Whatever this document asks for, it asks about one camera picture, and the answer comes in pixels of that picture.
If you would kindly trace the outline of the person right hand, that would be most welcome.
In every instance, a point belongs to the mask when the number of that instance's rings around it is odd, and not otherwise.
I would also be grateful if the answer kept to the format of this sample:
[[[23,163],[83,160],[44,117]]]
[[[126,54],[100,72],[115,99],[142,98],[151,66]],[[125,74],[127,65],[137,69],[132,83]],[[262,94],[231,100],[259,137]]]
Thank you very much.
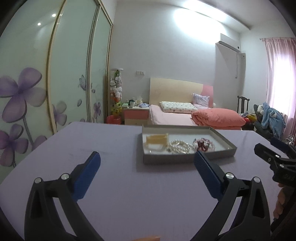
[[[277,202],[275,205],[275,209],[273,211],[273,217],[275,219],[278,219],[280,215],[283,213],[283,208],[285,206],[285,203],[290,198],[290,189],[289,187],[279,183],[278,186],[281,188],[280,192],[277,196]]]

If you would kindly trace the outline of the person left hand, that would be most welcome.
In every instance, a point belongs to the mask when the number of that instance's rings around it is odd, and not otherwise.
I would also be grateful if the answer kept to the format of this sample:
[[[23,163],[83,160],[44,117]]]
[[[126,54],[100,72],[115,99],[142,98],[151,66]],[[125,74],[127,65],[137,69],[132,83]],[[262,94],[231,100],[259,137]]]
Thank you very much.
[[[160,241],[160,240],[161,240],[160,236],[151,236],[151,237],[138,238],[133,241]]]

